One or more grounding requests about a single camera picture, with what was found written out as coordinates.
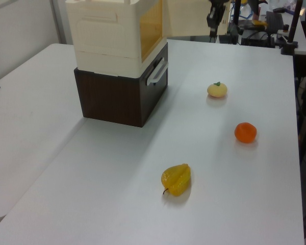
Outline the dark robot gripper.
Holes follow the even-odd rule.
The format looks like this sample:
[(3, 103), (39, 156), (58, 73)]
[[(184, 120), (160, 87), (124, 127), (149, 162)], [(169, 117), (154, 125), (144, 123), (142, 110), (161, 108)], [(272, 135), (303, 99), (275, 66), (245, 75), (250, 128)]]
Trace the dark robot gripper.
[(227, 1), (225, 0), (210, 0), (211, 8), (207, 15), (207, 24), (210, 28), (209, 42), (216, 42), (217, 29), (223, 18)]

